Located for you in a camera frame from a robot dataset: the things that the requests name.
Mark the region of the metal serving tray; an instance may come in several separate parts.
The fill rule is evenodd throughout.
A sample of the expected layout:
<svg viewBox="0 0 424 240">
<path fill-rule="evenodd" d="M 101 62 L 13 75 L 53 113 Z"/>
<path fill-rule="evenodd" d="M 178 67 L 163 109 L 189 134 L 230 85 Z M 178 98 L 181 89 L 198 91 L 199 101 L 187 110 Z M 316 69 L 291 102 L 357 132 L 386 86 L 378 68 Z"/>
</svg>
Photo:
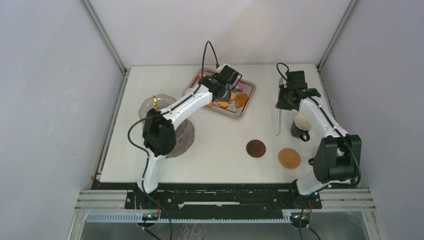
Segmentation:
<svg viewBox="0 0 424 240">
<path fill-rule="evenodd" d="M 184 94 L 195 91 L 199 84 L 212 93 L 212 102 L 204 108 L 235 120 L 243 117 L 256 90 L 254 83 L 244 80 L 243 75 L 229 64 L 199 70 Z"/>
</svg>

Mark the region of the three-tier glass dessert stand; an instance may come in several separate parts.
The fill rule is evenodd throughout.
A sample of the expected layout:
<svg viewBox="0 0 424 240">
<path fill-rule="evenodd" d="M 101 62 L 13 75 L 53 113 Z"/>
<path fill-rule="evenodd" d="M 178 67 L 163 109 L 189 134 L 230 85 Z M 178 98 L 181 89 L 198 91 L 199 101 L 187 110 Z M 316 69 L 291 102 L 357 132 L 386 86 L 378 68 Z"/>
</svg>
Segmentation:
<svg viewBox="0 0 424 240">
<path fill-rule="evenodd" d="M 150 109 L 158 111 L 167 108 L 177 100 L 166 94 L 156 94 L 144 100 L 138 110 L 140 119 L 144 119 Z M 167 159 L 176 158 L 183 155 L 194 143 L 195 140 L 195 127 L 193 123 L 186 119 L 175 130 L 176 145 L 173 150 L 166 156 Z"/>
</svg>

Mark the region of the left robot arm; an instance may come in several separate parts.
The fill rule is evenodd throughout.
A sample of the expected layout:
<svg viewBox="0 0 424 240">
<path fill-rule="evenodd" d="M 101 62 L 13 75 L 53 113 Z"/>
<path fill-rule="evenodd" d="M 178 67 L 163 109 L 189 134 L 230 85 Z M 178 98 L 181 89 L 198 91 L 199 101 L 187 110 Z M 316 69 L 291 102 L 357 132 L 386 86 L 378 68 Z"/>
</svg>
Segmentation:
<svg viewBox="0 0 424 240">
<path fill-rule="evenodd" d="M 220 65 L 212 75 L 201 75 L 191 90 L 175 103 L 161 109 L 150 109 L 143 123 L 143 145 L 146 152 L 146 165 L 140 180 L 136 182 L 141 190 L 137 202 L 149 209 L 156 203 L 153 192 L 159 184 L 159 173 L 165 157 L 177 144 L 177 128 L 193 113 L 214 102 L 230 99 L 233 88 L 242 79 L 242 75 L 229 64 Z"/>
</svg>

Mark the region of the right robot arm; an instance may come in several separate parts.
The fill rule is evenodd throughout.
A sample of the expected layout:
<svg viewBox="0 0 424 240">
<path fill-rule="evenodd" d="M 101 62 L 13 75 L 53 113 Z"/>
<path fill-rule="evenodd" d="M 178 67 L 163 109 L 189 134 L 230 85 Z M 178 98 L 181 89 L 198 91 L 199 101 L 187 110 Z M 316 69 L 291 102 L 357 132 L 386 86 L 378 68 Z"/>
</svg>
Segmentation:
<svg viewBox="0 0 424 240">
<path fill-rule="evenodd" d="M 289 194 L 293 207 L 302 208 L 309 195 L 331 184 L 355 187 L 360 183 L 362 140 L 337 123 L 319 91 L 308 87 L 304 71 L 287 70 L 281 74 L 275 107 L 279 111 L 298 111 L 321 139 L 312 158 L 312 171 L 292 183 L 296 187 Z"/>
</svg>

